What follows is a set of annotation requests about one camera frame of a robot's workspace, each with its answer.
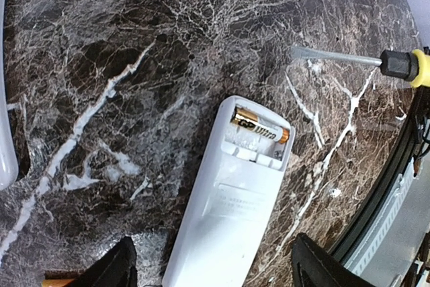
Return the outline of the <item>yellow handled screwdriver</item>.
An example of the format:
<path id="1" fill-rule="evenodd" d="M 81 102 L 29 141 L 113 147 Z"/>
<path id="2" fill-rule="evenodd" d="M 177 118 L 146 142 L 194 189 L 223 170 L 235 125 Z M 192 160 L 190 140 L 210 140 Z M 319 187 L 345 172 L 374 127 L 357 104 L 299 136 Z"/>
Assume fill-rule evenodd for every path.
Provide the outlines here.
<path id="1" fill-rule="evenodd" d="M 292 58 L 340 60 L 378 67 L 384 76 L 407 81 L 411 87 L 429 87 L 429 54 L 419 49 L 411 52 L 384 50 L 379 58 L 327 52 L 301 46 L 292 46 L 290 53 Z"/>

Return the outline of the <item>black gold AAA battery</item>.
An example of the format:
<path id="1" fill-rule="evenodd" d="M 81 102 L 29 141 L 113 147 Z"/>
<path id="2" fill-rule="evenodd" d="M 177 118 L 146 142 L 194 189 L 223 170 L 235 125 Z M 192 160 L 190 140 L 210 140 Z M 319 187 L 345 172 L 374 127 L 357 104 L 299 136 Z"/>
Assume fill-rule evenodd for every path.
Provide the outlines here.
<path id="1" fill-rule="evenodd" d="M 290 130 L 288 128 L 275 125 L 242 107 L 237 106 L 234 108 L 230 122 L 279 144 L 286 144 L 290 138 Z"/>

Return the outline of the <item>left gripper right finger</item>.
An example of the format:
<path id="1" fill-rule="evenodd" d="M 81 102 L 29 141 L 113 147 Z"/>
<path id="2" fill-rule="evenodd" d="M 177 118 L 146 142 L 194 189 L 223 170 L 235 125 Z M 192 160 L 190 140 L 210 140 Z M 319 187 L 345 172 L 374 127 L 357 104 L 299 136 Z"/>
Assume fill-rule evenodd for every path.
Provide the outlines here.
<path id="1" fill-rule="evenodd" d="M 294 286 L 365 286 L 305 233 L 296 236 L 291 260 Z"/>

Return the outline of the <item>white remote control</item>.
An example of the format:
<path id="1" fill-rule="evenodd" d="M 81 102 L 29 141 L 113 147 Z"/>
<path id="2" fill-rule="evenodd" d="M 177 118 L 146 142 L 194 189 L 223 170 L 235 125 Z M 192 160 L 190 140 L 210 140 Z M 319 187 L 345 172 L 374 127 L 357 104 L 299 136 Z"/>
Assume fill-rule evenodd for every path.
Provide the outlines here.
<path id="1" fill-rule="evenodd" d="M 280 144 L 230 122 L 235 107 L 288 128 Z M 268 226 L 296 131 L 233 95 L 219 106 L 162 279 L 164 286 L 242 286 Z"/>

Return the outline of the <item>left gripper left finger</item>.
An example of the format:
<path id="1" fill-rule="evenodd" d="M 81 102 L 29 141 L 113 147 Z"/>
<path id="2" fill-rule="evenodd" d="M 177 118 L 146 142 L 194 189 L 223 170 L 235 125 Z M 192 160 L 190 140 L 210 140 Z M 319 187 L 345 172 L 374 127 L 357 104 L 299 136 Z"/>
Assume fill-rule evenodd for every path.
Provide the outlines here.
<path id="1" fill-rule="evenodd" d="M 137 287 L 136 249 L 131 237 L 123 237 L 102 258 L 72 281 L 72 286 Z"/>

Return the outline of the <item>white remote with display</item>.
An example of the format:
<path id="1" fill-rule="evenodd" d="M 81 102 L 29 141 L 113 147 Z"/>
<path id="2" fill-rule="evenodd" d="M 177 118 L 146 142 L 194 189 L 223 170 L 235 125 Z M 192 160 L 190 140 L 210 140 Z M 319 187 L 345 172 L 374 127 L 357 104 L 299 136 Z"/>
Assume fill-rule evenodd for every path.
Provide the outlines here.
<path id="1" fill-rule="evenodd" d="M 10 129 L 7 100 L 6 100 L 6 88 L 5 88 L 5 75 L 4 75 L 4 48 L 3 48 L 3 31 L 4 31 L 4 20 L 5 20 L 5 2 L 6 0 L 1 0 L 1 97 L 0 97 L 0 122 L 1 122 L 1 191 L 6 190 L 10 185 L 12 185 L 19 173 L 19 166 L 17 162 L 17 157 L 15 154 L 15 147 L 13 144 L 13 138 Z"/>

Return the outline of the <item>orange AAA battery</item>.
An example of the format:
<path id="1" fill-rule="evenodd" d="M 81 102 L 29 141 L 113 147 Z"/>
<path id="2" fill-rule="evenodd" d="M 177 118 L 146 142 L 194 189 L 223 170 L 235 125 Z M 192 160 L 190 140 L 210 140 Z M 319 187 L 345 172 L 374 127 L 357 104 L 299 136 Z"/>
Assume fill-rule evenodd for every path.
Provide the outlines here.
<path id="1" fill-rule="evenodd" d="M 41 287 L 65 287 L 68 286 L 74 279 L 52 279 L 43 280 Z"/>

